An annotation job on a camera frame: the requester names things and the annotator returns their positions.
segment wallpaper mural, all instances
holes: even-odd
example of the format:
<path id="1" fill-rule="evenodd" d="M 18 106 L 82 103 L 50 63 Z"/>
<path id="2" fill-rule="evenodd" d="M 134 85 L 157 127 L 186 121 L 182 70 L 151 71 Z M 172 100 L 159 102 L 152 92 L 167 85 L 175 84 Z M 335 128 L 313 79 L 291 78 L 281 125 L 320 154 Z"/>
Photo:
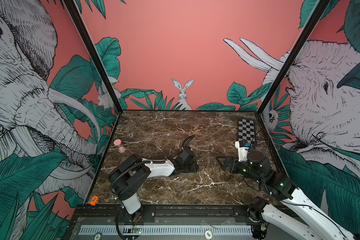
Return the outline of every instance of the wallpaper mural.
<path id="1" fill-rule="evenodd" d="M 217 111 L 256 111 L 271 86 L 272 77 L 283 65 L 282 59 L 257 55 L 263 50 L 241 38 L 259 57 L 260 60 L 247 54 L 255 66 L 260 62 L 258 69 L 264 73 L 259 73 L 242 64 L 235 53 L 241 47 L 230 39 L 239 39 L 243 34 L 260 38 L 267 49 L 282 56 L 292 48 L 301 31 L 298 20 L 302 0 L 283 0 L 282 4 L 267 2 L 269 5 L 264 8 L 262 3 L 241 0 L 225 3 L 218 0 L 91 3 L 76 0 L 95 43 L 100 44 L 104 37 L 120 40 L 122 53 L 120 46 L 115 52 L 116 60 L 120 60 L 120 76 L 109 73 L 114 58 L 102 60 L 123 109 Z M 270 18 L 278 15 L 278 10 L 289 10 L 290 15 L 278 16 L 275 22 L 263 20 L 258 13 L 248 14 L 248 20 L 259 19 L 265 28 L 274 28 L 274 34 L 283 41 L 272 43 L 261 36 L 268 35 L 266 31 L 259 35 L 256 26 L 241 22 L 242 13 L 231 12 L 240 8 L 268 12 Z M 235 24 L 227 27 L 226 22 L 219 20 L 222 18 Z M 100 55 L 105 51 L 97 50 Z M 266 73 L 268 81 L 262 84 Z"/>
<path id="2" fill-rule="evenodd" d="M 289 176 L 360 233 L 360 1 L 329 6 L 263 118 Z"/>
<path id="3" fill-rule="evenodd" d="M 63 236 L 117 118 L 103 90 L 63 5 L 0 0 L 0 240 Z"/>

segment checkerboard pattern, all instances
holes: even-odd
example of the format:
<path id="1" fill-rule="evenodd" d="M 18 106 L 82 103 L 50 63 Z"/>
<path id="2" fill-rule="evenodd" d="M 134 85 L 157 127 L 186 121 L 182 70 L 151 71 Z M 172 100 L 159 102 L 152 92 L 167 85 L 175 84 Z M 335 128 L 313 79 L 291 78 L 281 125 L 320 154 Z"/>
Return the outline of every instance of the checkerboard pattern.
<path id="1" fill-rule="evenodd" d="M 257 145 L 256 140 L 256 130 L 254 128 L 254 121 L 249 119 L 240 118 L 239 119 L 239 141 L 246 140 L 249 142 L 253 147 Z"/>

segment brown marble surface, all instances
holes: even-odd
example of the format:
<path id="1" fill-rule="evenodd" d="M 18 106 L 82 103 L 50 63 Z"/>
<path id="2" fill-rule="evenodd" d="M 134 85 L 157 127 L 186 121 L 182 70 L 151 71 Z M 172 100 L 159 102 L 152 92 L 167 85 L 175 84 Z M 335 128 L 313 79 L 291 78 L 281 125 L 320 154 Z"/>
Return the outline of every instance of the brown marble surface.
<path id="1" fill-rule="evenodd" d="M 107 193 L 108 174 L 131 154 L 138 153 L 146 159 L 164 159 L 179 151 L 184 139 L 192 134 L 190 143 L 199 163 L 196 173 L 173 177 L 154 177 L 140 187 L 139 199 L 143 204 L 250 204 L 255 196 L 277 201 L 246 185 L 239 174 L 223 172 L 216 156 L 237 156 L 234 141 L 237 141 L 238 118 L 256 121 L 253 113 L 185 112 L 185 111 L 125 111 L 113 139 L 120 138 L 127 148 L 119 153 L 110 147 L 90 199 L 100 197 L 99 204 L 117 204 Z M 264 152 L 266 142 L 261 132 L 257 135 L 256 150 Z M 276 169 L 269 151 L 267 156 Z M 248 185 L 257 185 L 246 179 Z"/>

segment white grille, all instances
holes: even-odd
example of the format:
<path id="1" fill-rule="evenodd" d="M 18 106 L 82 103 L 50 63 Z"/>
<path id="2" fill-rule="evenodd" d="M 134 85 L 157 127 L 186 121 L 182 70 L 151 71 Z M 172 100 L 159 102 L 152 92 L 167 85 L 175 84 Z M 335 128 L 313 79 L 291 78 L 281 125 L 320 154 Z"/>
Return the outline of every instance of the white grille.
<path id="1" fill-rule="evenodd" d="M 138 235 L 138 233 L 128 233 L 132 230 L 132 225 L 120 225 L 120 232 L 123 235 Z M 206 230 L 210 230 L 215 235 L 252 235 L 251 226 L 246 225 L 137 225 L 141 228 L 141 235 L 204 235 Z M 79 235 L 94 235 L 101 232 L 103 235 L 117 235 L 114 225 L 81 225 Z"/>

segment toy car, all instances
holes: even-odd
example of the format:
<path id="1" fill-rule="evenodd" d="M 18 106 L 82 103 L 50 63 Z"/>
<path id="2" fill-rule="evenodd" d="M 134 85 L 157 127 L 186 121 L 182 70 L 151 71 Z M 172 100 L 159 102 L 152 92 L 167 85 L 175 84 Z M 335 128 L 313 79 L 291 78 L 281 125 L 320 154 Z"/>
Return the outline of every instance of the toy car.
<path id="1" fill-rule="evenodd" d="M 91 202 L 89 204 L 91 204 L 92 206 L 96 205 L 97 202 L 99 201 L 99 197 L 98 196 L 93 196 L 93 198 L 91 199 Z"/>

